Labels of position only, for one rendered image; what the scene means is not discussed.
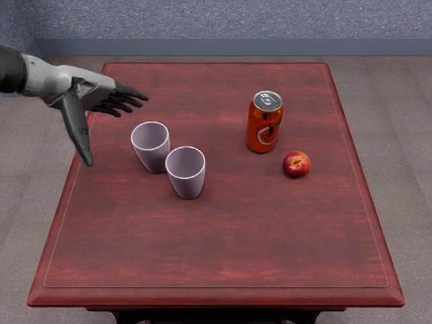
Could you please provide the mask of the lilac plastic cup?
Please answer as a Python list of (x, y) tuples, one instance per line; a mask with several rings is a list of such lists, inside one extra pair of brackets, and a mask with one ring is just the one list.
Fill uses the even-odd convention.
[(141, 163), (151, 173), (165, 172), (165, 160), (171, 150), (169, 130), (157, 121), (146, 121), (134, 128), (130, 137)]
[(204, 154), (193, 146), (180, 146), (173, 149), (165, 160), (165, 168), (177, 194), (183, 199), (197, 198), (204, 185), (206, 159)]

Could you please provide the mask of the red apple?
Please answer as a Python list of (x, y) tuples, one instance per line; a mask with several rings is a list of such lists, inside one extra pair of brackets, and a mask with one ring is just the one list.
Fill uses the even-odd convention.
[(310, 171), (311, 160), (303, 152), (292, 151), (283, 158), (282, 167), (287, 176), (299, 178)]

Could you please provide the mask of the orange soda can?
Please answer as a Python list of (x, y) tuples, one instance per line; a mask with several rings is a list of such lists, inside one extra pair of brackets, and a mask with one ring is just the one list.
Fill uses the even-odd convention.
[(256, 153), (268, 153), (276, 145), (284, 114), (281, 97), (273, 91), (256, 93), (248, 108), (246, 145)]

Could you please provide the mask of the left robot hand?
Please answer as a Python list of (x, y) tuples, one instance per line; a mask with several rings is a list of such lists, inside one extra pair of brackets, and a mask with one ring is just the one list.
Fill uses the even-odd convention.
[(149, 98), (113, 78), (70, 65), (51, 65), (23, 55), (27, 77), (22, 94), (38, 97), (61, 112), (67, 134), (87, 166), (94, 163), (90, 150), (88, 111), (121, 117), (142, 107)]

